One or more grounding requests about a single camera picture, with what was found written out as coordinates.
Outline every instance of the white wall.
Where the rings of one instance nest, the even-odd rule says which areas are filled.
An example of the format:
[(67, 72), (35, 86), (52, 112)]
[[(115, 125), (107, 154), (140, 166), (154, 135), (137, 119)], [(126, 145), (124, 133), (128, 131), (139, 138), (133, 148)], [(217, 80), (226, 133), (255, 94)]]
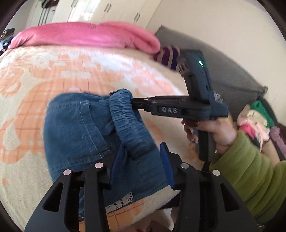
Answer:
[(262, 85), (286, 123), (286, 41), (256, 0), (162, 0), (147, 30), (164, 25), (206, 42), (240, 64)]
[(26, 23), (35, 0), (25, 2), (8, 23), (6, 29), (15, 28), (15, 35), (26, 29)]

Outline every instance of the pink blanket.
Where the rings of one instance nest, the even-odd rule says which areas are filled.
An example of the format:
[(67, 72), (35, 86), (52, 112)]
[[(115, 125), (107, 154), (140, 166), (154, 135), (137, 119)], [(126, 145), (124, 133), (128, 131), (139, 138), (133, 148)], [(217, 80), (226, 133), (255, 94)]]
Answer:
[(105, 48), (136, 48), (149, 54), (160, 49), (159, 40), (150, 32), (122, 22), (51, 23), (20, 32), (9, 46), (66, 45)]

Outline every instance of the wardrobe door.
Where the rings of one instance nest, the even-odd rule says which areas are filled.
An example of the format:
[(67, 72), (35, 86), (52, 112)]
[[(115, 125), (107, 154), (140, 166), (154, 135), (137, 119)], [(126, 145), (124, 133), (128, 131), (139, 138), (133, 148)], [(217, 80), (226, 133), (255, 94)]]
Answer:
[(45, 17), (43, 24), (49, 24), (52, 22), (56, 9), (57, 9), (57, 6), (50, 7), (47, 9), (46, 17)]
[(108, 0), (89, 0), (80, 20), (91, 23), (101, 23), (110, 6), (111, 1)]
[(122, 15), (126, 8), (127, 2), (130, 0), (113, 0), (106, 10), (105, 16), (102, 21), (121, 21)]
[(67, 22), (76, 0), (60, 0), (52, 23)]
[(134, 23), (140, 16), (140, 10), (143, 7), (146, 0), (129, 0), (122, 12), (121, 21), (127, 23)]
[(36, 27), (36, 26), (41, 25), (43, 14), (45, 11), (45, 9), (42, 8), (42, 2), (43, 1), (38, 1), (38, 0), (34, 2), (34, 5), (31, 9), (31, 12), (28, 18), (28, 23), (26, 25), (26, 28)]
[(68, 22), (85, 21), (83, 15), (86, 11), (88, 3), (89, 0), (75, 0), (69, 15)]
[(140, 10), (140, 15), (134, 21), (134, 24), (145, 29), (160, 2), (161, 0), (146, 0), (145, 4)]

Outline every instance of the metal screw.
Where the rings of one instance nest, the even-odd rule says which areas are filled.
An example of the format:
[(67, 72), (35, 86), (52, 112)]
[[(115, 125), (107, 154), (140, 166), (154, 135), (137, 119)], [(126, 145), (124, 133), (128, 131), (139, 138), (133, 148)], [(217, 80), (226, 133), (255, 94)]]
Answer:
[(215, 176), (219, 176), (221, 172), (219, 170), (213, 170), (212, 172)]
[(182, 163), (181, 168), (187, 169), (187, 168), (189, 168), (189, 165), (187, 163)]
[(69, 174), (71, 174), (71, 170), (69, 170), (69, 169), (66, 169), (66, 170), (64, 170), (64, 172), (63, 172), (63, 174), (65, 175), (65, 176), (68, 176)]
[(99, 163), (96, 163), (96, 164), (95, 164), (95, 167), (96, 167), (96, 168), (102, 168), (102, 167), (103, 167), (103, 163), (100, 163), (100, 162), (99, 162)]

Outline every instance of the bed sheet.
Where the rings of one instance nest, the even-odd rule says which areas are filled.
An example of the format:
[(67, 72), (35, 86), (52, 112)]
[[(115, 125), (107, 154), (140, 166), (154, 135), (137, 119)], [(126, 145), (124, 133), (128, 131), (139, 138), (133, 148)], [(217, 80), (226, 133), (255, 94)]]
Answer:
[[(64, 92), (107, 95), (119, 88), (134, 97), (187, 94), (178, 73), (131, 49), (19, 47), (0, 57), (0, 200), (20, 229), (52, 185), (42, 136), (48, 102)], [(158, 146), (166, 141), (183, 161), (202, 167), (180, 119), (140, 113)], [(137, 222), (177, 193), (167, 186), (137, 202), (114, 203), (107, 209), (110, 229)]]

